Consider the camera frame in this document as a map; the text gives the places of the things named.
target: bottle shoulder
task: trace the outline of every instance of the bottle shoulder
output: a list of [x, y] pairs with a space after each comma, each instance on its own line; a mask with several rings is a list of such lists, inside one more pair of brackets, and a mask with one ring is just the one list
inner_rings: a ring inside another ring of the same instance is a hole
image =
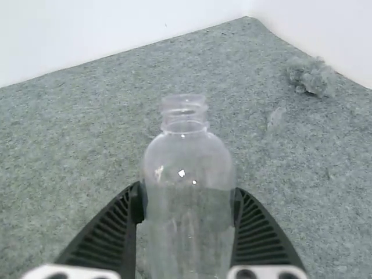
[[162, 156], [170, 153], [185, 155], [187, 152], [208, 153], [215, 156], [230, 155], [222, 140], [210, 132], [198, 135], [161, 133], [148, 145], [145, 157], [149, 155]]

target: clear plastic bottle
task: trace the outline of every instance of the clear plastic bottle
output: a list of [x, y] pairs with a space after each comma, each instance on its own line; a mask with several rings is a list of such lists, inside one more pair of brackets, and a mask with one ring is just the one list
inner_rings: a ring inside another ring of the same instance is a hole
[[152, 279], [225, 279], [234, 240], [231, 155], [208, 132], [203, 95], [162, 100], [142, 166]]

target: white wall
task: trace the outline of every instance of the white wall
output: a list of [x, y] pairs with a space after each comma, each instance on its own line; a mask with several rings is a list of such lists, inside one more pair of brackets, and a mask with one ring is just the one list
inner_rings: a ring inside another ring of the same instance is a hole
[[372, 88], [372, 0], [243, 0], [273, 33]]
[[243, 16], [241, 0], [1, 0], [0, 87]]
[[372, 0], [0, 0], [0, 87], [243, 15], [372, 88]]

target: gray carpet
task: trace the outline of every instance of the gray carpet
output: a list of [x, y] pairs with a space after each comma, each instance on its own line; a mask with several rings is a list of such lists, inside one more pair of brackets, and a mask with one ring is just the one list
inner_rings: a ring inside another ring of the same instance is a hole
[[296, 94], [294, 55], [243, 18], [1, 88], [0, 277], [53, 261], [137, 180], [161, 97], [191, 92], [312, 278], [372, 278], [372, 92], [337, 75], [335, 98]]

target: bottle neck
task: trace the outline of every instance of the bottle neck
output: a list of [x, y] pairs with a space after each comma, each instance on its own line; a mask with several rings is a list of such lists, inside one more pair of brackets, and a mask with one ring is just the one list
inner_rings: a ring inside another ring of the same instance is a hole
[[202, 95], [182, 94], [163, 99], [161, 129], [165, 133], [192, 134], [206, 131], [207, 106]]

